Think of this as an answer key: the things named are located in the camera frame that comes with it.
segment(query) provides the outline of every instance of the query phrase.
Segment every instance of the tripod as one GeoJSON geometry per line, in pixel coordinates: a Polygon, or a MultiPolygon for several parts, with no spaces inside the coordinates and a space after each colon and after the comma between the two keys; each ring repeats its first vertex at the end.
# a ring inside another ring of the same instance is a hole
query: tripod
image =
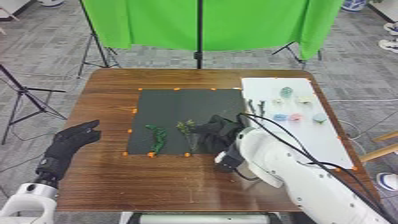
{"type": "Polygon", "coordinates": [[[87,23],[89,23],[89,28],[90,28],[90,37],[89,37],[89,41],[87,41],[87,46],[85,46],[85,51],[83,51],[83,59],[82,59],[82,64],[80,64],[80,68],[78,68],[78,79],[82,78],[83,66],[85,65],[94,65],[99,68],[112,68],[114,66],[117,66],[121,68],[119,62],[117,62],[115,57],[114,57],[117,55],[117,53],[115,53],[114,49],[108,48],[108,47],[105,47],[105,50],[106,50],[106,53],[108,53],[108,56],[105,56],[103,47],[101,47],[101,43],[99,43],[99,39],[98,39],[98,34],[96,34],[96,30],[94,30],[94,26],[92,26],[92,22],[90,22],[90,17],[89,17],[89,13],[87,13],[87,10],[85,10],[85,7],[83,7],[83,1],[82,0],[80,0],[80,6],[82,6],[83,16],[85,16],[87,23]],[[96,42],[96,48],[98,48],[98,53],[99,53],[99,56],[101,56],[103,65],[98,65],[98,64],[87,62],[87,55],[89,55],[92,40],[96,42]]]}
{"type": "Polygon", "coordinates": [[[51,114],[57,118],[60,118],[62,120],[66,120],[66,117],[62,116],[62,114],[57,112],[57,110],[48,106],[48,100],[51,97],[51,93],[64,93],[66,91],[62,90],[51,90],[51,89],[39,89],[39,88],[28,88],[26,86],[21,85],[21,83],[18,82],[14,76],[10,75],[3,65],[0,64],[0,71],[3,72],[12,84],[14,84],[14,91],[16,91],[16,102],[14,102],[14,107],[12,107],[12,112],[10,112],[10,117],[9,117],[9,123],[7,123],[7,127],[5,127],[5,132],[3,132],[3,139],[2,139],[2,145],[5,144],[5,139],[7,139],[7,135],[9,135],[9,129],[10,126],[16,125],[21,121],[25,121],[30,117],[34,117],[37,114],[41,113],[48,113],[51,114]],[[41,91],[41,92],[48,92],[48,96],[46,96],[46,100],[42,101],[35,95],[30,93],[30,91],[41,91]],[[26,96],[37,111],[28,114],[26,116],[23,116],[19,119],[16,119],[16,113],[18,113],[18,105],[19,105],[19,101],[21,101],[21,97],[26,96]]]}

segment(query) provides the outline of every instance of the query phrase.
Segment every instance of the gray mat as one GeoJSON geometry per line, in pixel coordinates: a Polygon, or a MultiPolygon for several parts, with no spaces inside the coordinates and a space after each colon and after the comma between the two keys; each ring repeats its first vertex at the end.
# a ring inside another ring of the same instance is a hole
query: gray mat
{"type": "MultiPolygon", "coordinates": [[[[192,120],[195,125],[206,124],[215,114],[234,120],[236,114],[243,111],[240,90],[142,90],[128,153],[147,154],[151,150],[153,131],[145,125],[156,125],[167,131],[167,142],[160,154],[183,154],[190,151],[190,145],[176,128],[177,122],[192,120]]],[[[195,147],[193,153],[208,152],[195,147]]]]}

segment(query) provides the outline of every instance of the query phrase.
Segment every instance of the orange dot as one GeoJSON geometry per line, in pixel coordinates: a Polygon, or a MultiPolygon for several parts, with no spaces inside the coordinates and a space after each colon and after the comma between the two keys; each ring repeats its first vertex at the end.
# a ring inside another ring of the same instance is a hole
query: orange dot
{"type": "Polygon", "coordinates": [[[147,153],[147,157],[149,157],[149,158],[154,158],[154,152],[149,152],[149,153],[147,153]]]}

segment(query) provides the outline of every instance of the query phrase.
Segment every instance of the small figurine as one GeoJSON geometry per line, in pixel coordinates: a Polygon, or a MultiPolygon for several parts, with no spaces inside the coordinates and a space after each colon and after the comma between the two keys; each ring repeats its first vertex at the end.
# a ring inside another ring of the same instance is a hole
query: small figurine
{"type": "Polygon", "coordinates": [[[325,113],[318,113],[313,116],[313,120],[314,120],[316,123],[323,124],[323,122],[327,121],[327,115],[325,115],[325,113]]]}
{"type": "Polygon", "coordinates": [[[273,115],[273,121],[286,121],[288,120],[288,115],[286,114],[275,114],[273,115]]]}
{"type": "Polygon", "coordinates": [[[291,114],[289,121],[300,121],[300,120],[302,120],[302,114],[291,114]]]}
{"type": "Polygon", "coordinates": [[[154,158],[154,156],[156,156],[156,154],[160,152],[160,149],[165,146],[167,133],[165,133],[165,129],[158,128],[156,125],[149,124],[149,125],[145,125],[145,128],[153,131],[153,140],[154,140],[147,156],[149,156],[149,158],[154,158]]]}
{"type": "Polygon", "coordinates": [[[293,89],[289,87],[284,87],[281,90],[281,97],[289,98],[293,94],[293,89]]]}
{"type": "Polygon", "coordinates": [[[282,99],[277,98],[277,99],[272,100],[272,102],[273,102],[275,104],[282,104],[282,99]]]}
{"type": "Polygon", "coordinates": [[[313,97],[311,96],[300,96],[297,98],[297,102],[302,104],[309,104],[313,102],[313,97]]]}

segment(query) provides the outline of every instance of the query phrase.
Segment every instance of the blue object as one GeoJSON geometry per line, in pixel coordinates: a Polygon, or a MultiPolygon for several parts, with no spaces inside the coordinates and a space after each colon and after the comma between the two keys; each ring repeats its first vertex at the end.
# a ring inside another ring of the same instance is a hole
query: blue object
{"type": "Polygon", "coordinates": [[[350,12],[359,12],[364,9],[366,0],[344,0],[341,8],[350,12]]]}
{"type": "Polygon", "coordinates": [[[286,114],[275,114],[273,115],[273,121],[286,121],[288,120],[288,115],[286,114]]]}

